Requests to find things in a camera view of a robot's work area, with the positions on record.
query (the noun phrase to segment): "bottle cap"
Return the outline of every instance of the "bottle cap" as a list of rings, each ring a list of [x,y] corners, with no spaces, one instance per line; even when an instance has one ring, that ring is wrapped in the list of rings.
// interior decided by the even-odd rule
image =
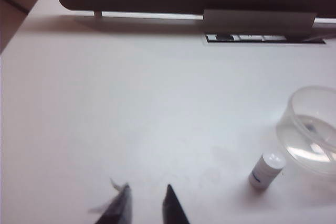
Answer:
[[[277,175],[285,165],[285,157],[278,152],[264,152],[260,162],[260,168],[270,175]]]

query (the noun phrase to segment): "table surface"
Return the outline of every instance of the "table surface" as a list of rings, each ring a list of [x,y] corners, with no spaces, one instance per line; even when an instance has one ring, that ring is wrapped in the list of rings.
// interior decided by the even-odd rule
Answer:
[[[335,222],[334,178],[288,155],[265,192],[247,177],[290,94],[336,88],[336,40],[208,45],[194,20],[78,14],[39,0],[2,54],[2,224],[94,223],[110,177],[133,223],[162,223],[168,183],[192,224]]]

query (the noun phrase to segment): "petri dish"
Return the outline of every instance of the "petri dish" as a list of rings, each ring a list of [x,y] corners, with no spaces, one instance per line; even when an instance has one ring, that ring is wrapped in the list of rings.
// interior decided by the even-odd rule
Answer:
[[[297,90],[276,130],[282,145],[300,165],[336,175],[336,90],[320,86]]]

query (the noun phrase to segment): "water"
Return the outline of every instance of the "water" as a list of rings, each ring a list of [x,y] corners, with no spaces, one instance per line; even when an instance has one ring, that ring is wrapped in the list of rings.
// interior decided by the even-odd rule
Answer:
[[[299,115],[305,129],[282,118],[277,134],[286,150],[301,165],[325,174],[336,174],[336,129],[317,118]]]

